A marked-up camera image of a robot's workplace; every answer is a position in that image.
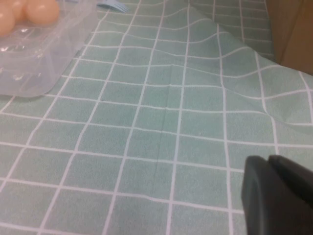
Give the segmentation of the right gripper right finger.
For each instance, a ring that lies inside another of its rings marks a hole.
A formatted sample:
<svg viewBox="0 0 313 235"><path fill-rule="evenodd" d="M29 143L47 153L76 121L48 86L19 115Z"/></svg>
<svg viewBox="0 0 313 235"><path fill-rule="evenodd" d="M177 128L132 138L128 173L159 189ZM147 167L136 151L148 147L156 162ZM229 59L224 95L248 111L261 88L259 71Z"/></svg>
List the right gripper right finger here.
<svg viewBox="0 0 313 235"><path fill-rule="evenodd" d="M281 155L270 155L268 162L297 199L308 208L307 214L300 220L302 225L298 225L298 228L307 228L308 231L302 231L301 234L311 235L313 233L313 172Z"/></svg>

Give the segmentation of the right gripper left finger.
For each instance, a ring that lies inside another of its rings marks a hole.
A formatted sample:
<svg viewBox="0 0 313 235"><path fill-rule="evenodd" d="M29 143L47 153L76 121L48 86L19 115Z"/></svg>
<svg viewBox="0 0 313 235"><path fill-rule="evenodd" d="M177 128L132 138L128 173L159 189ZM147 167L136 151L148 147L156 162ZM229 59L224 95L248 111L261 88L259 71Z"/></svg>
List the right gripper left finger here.
<svg viewBox="0 0 313 235"><path fill-rule="evenodd" d="M248 235L298 235L301 201L269 162L249 156L241 199Z"/></svg>

